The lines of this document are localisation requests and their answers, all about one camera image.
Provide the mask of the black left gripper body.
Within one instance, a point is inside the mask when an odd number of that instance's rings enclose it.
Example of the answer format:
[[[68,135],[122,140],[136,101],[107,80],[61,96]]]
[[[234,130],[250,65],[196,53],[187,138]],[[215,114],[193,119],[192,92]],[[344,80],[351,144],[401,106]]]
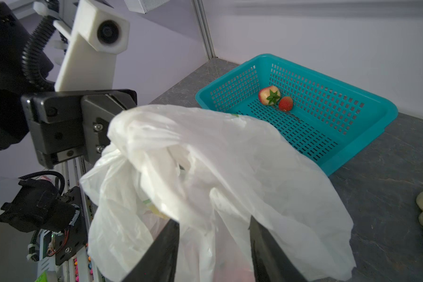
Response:
[[[40,92],[26,94],[21,103],[40,165],[55,165],[76,157],[95,164],[110,144],[111,120],[137,107],[130,89]]]

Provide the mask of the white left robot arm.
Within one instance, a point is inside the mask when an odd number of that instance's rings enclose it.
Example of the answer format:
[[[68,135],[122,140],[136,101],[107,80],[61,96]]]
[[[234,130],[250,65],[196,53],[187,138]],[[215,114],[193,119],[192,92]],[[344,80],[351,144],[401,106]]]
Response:
[[[34,32],[0,2],[0,150],[31,135],[45,168],[82,156],[95,163],[111,120],[137,105],[114,89],[130,25],[105,1],[37,1]]]

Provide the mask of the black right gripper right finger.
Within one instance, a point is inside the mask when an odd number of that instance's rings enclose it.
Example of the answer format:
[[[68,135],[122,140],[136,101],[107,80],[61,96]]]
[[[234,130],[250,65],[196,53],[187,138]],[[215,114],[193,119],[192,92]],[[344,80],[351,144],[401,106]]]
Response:
[[[254,217],[250,219],[251,258],[256,282],[306,282],[274,237]]]

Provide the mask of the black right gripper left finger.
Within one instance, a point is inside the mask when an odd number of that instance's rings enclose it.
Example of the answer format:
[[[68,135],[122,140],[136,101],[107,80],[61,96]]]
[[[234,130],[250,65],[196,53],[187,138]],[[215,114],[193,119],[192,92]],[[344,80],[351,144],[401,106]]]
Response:
[[[169,220],[123,282],[173,282],[179,249],[179,224]]]

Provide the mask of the white plastic bag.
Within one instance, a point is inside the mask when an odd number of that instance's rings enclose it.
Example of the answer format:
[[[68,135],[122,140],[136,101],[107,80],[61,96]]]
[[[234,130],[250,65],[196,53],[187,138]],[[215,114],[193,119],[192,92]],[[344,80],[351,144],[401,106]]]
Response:
[[[327,175],[271,124],[242,115],[147,105],[116,115],[84,176],[97,206],[88,253],[122,281],[169,220],[180,226],[178,282],[253,279],[250,220],[310,281],[346,281],[353,221]]]

